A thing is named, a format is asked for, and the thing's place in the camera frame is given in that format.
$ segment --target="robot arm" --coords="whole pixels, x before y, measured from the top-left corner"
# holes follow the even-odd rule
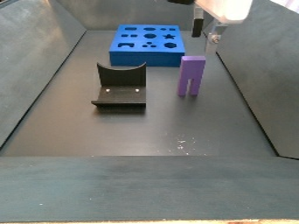
[[[168,0],[178,4],[192,4],[194,26],[192,36],[199,37],[202,33],[203,11],[214,16],[212,28],[208,34],[206,53],[215,53],[222,33],[230,24],[240,24],[248,16],[252,0]]]

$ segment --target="purple block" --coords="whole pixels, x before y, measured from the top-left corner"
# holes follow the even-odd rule
[[[191,95],[199,94],[204,65],[206,65],[204,56],[182,56],[178,95],[180,96],[186,95],[190,80],[191,80],[190,94]]]

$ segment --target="gray wall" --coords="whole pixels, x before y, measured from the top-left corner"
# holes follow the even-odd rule
[[[88,30],[113,31],[119,24],[179,25],[192,29],[192,5],[167,0],[57,0]]]
[[[84,32],[55,0],[0,7],[0,146]]]
[[[280,156],[299,158],[299,15],[255,0],[219,43],[228,68]]]

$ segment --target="blue shape sorter board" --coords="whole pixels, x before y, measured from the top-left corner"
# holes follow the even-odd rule
[[[111,66],[179,67],[184,55],[178,25],[121,24],[109,47]]]

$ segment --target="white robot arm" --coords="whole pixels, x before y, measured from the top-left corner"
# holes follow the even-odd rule
[[[206,53],[215,53],[222,33],[230,24],[240,24],[248,16],[252,0],[195,0],[194,16],[204,10],[214,16]]]

